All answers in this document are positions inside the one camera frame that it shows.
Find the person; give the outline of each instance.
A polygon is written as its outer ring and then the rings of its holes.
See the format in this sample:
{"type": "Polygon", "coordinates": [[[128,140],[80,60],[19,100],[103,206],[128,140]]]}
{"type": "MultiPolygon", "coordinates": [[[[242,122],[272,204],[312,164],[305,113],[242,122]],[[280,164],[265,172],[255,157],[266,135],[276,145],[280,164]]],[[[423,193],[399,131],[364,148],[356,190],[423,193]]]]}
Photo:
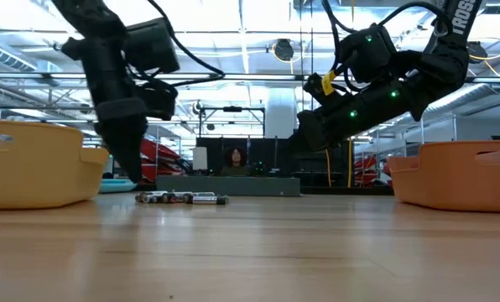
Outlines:
{"type": "Polygon", "coordinates": [[[226,165],[222,168],[221,176],[248,176],[247,153],[243,148],[229,148],[225,153],[226,165]]]}

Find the white panel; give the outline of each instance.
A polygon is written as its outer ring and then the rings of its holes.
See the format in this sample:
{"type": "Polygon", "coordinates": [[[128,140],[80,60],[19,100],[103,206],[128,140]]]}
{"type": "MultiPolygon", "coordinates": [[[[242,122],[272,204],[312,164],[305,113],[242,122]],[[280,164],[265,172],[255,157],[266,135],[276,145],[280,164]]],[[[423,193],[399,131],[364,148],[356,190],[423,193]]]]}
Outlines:
{"type": "Polygon", "coordinates": [[[265,138],[288,138],[296,128],[297,107],[292,88],[271,88],[265,107],[265,138]]]}
{"type": "Polygon", "coordinates": [[[192,169],[207,169],[207,148],[195,147],[192,149],[192,169]]]}
{"type": "Polygon", "coordinates": [[[114,158],[110,155],[102,173],[114,173],[114,158]]]}

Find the dark hair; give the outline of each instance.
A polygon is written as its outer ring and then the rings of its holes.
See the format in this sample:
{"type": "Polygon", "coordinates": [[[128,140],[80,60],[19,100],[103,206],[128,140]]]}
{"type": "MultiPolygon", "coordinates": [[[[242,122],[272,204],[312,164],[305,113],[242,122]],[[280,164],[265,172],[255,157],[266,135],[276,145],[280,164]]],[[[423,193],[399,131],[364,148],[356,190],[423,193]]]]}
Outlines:
{"type": "Polygon", "coordinates": [[[239,153],[241,154],[241,166],[246,165],[247,164],[247,151],[244,148],[240,148],[240,147],[231,147],[228,150],[226,150],[226,152],[224,153],[224,160],[226,161],[226,165],[228,167],[233,166],[232,155],[233,155],[233,151],[235,151],[235,150],[239,151],[239,153]]]}

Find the wall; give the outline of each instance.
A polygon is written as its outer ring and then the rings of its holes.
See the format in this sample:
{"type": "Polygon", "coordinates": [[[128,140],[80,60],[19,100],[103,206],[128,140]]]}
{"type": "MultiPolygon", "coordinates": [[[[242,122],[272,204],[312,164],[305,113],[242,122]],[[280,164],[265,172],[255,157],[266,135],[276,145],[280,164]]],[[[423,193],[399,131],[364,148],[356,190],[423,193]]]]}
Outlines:
{"type": "Polygon", "coordinates": [[[500,135],[500,118],[457,118],[457,137],[459,140],[490,140],[493,135],[500,135]]]}

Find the aa battery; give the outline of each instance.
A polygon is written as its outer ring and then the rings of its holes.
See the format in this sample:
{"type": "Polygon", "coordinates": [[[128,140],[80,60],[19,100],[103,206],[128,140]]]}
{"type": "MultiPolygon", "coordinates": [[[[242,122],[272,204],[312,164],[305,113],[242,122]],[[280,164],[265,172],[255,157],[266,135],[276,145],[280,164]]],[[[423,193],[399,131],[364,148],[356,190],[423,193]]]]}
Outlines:
{"type": "Polygon", "coordinates": [[[177,201],[176,199],[178,196],[181,196],[180,198],[183,198],[182,196],[187,193],[189,192],[167,192],[166,194],[162,194],[160,196],[160,202],[162,203],[183,202],[183,201],[177,201]]]}
{"type": "Polygon", "coordinates": [[[216,196],[216,194],[215,192],[189,192],[183,195],[181,201],[184,203],[191,203],[192,198],[195,196],[216,196]]]}
{"type": "Polygon", "coordinates": [[[167,194],[167,191],[150,191],[150,192],[142,192],[140,193],[140,200],[143,203],[156,203],[161,200],[164,194],[167,194]]]}
{"type": "Polygon", "coordinates": [[[229,197],[227,196],[192,196],[186,203],[192,205],[227,205],[229,197]]]}

